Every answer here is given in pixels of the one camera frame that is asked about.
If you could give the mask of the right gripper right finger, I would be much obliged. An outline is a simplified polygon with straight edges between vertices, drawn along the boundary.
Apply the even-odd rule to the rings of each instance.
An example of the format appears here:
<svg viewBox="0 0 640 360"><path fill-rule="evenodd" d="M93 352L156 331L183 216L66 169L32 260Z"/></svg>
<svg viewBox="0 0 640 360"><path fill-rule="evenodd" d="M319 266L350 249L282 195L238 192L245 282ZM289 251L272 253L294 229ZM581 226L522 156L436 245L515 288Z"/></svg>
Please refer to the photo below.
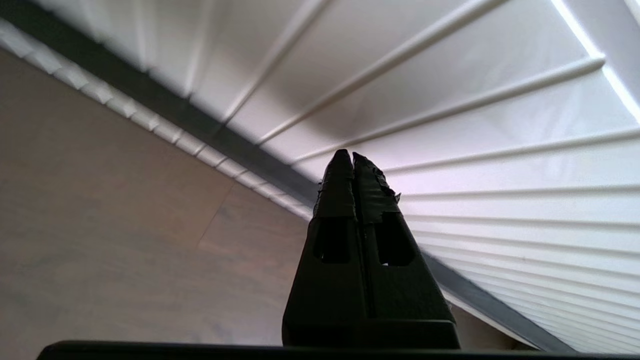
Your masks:
<svg viewBox="0 0 640 360"><path fill-rule="evenodd" d="M354 152L366 295L377 319L455 323L383 171Z"/></svg>

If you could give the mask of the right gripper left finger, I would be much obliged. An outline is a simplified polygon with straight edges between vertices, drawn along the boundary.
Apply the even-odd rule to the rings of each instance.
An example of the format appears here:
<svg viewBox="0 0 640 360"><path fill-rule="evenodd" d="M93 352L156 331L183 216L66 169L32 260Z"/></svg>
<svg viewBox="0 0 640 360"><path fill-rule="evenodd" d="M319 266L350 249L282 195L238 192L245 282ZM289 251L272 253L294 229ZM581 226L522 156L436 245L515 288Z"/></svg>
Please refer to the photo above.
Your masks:
<svg viewBox="0 0 640 360"><path fill-rule="evenodd" d="M347 150L327 164L285 313L287 347L365 348L367 319L360 239Z"/></svg>

